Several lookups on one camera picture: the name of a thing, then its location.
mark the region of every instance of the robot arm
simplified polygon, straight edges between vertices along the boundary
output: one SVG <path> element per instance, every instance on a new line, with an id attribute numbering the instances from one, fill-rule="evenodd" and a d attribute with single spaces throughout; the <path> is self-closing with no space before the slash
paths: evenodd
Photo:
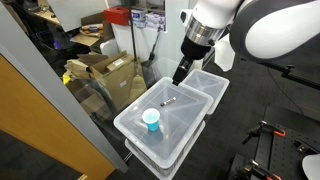
<path id="1" fill-rule="evenodd" d="M 319 34 L 319 9 L 320 0 L 199 0 L 188 15 L 181 14 L 187 21 L 184 57 L 173 83 L 178 85 L 193 61 L 210 51 L 236 13 L 230 31 L 233 50 L 249 61 L 270 62 Z"/>

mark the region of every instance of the cable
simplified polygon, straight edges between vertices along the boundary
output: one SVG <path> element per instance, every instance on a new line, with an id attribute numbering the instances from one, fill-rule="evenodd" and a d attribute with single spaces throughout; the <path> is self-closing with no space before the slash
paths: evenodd
<path id="1" fill-rule="evenodd" d="M 279 87 L 278 83 L 276 82 L 276 80 L 274 79 L 274 77 L 272 76 L 271 72 L 270 72 L 270 68 L 268 68 L 268 73 L 272 79 L 272 81 L 274 82 L 274 84 L 277 86 L 277 88 L 282 92 L 282 94 L 284 94 L 300 111 L 300 113 L 302 115 L 304 115 L 303 111 L 301 110 L 301 108 Z"/>

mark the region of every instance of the paper cup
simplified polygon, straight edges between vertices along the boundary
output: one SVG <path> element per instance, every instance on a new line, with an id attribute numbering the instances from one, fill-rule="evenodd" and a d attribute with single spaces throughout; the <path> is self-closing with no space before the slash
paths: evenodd
<path id="1" fill-rule="evenodd" d="M 160 112 L 154 108 L 145 110 L 142 113 L 142 120 L 147 124 L 149 131 L 156 131 L 159 128 Z"/>

